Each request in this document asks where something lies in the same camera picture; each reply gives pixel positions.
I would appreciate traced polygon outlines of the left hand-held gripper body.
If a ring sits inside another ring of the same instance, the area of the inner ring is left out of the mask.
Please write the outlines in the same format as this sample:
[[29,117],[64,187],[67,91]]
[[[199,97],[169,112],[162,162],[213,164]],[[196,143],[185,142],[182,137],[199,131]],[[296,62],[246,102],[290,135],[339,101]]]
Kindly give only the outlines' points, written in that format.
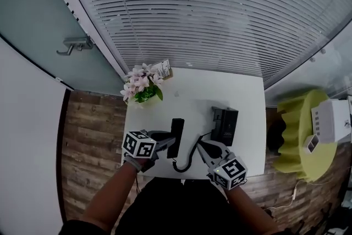
[[123,155],[129,155],[135,160],[147,159],[142,166],[141,172],[146,172],[155,165],[158,160],[156,152],[157,141],[152,137],[156,131],[128,131],[123,141]]

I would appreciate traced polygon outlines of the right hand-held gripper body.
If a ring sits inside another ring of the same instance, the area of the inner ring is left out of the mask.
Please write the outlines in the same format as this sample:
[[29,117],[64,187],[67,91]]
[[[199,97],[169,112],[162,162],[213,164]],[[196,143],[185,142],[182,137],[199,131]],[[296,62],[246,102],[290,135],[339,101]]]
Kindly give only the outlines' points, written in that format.
[[233,152],[208,168],[207,177],[225,190],[232,190],[246,179],[247,167]]

